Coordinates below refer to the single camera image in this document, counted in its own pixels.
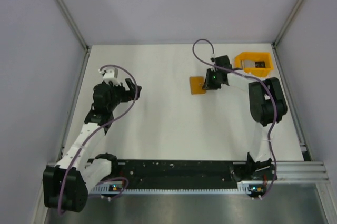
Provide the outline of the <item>orange leather card holder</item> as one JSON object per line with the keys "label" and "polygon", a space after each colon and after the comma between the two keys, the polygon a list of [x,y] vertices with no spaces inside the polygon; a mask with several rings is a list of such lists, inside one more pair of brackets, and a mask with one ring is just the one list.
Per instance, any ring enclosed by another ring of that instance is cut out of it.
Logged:
{"label": "orange leather card holder", "polygon": [[206,93],[206,90],[203,89],[204,81],[205,79],[203,76],[189,77],[190,92],[192,95],[201,95]]}

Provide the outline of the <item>silver VIP card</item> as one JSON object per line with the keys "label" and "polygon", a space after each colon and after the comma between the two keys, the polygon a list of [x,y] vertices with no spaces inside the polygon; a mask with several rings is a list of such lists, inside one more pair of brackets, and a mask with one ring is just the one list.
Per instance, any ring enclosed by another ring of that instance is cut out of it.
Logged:
{"label": "silver VIP card", "polygon": [[241,66],[243,69],[246,69],[246,68],[255,68],[255,64],[254,64],[255,61],[252,61],[252,60],[242,60],[241,61]]}

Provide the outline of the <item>yellow plastic bin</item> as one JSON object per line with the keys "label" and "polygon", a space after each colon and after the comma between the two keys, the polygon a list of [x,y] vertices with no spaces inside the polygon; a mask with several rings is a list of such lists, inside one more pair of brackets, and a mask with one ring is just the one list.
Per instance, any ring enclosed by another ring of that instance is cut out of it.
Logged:
{"label": "yellow plastic bin", "polygon": [[267,77],[274,70],[269,52],[242,52],[234,58],[234,65],[256,77]]}

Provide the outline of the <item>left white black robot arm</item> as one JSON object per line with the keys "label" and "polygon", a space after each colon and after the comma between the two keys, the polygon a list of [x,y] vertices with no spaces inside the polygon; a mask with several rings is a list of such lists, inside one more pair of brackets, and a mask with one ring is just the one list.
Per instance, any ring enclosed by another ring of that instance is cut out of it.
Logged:
{"label": "left white black robot arm", "polygon": [[112,154],[91,155],[98,143],[105,139],[112,123],[122,118],[113,116],[120,103],[139,99],[142,90],[134,77],[125,79],[126,86],[103,81],[93,88],[93,103],[82,129],[68,152],[43,172],[44,205],[59,215],[67,211],[81,212],[89,192],[103,179],[114,180],[119,175],[117,157]]}

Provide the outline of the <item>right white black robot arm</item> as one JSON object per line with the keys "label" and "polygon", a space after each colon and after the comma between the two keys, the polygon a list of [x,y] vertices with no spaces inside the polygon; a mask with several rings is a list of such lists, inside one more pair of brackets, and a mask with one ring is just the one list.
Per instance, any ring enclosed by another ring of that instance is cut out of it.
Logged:
{"label": "right white black robot arm", "polygon": [[272,147],[272,130],[288,112],[283,90],[278,78],[259,78],[233,68],[228,56],[212,55],[206,72],[204,90],[217,90],[222,85],[236,87],[248,94],[248,107],[256,122],[253,144],[247,153],[243,172],[235,172],[239,180],[257,180],[266,175],[275,176],[276,156]]}

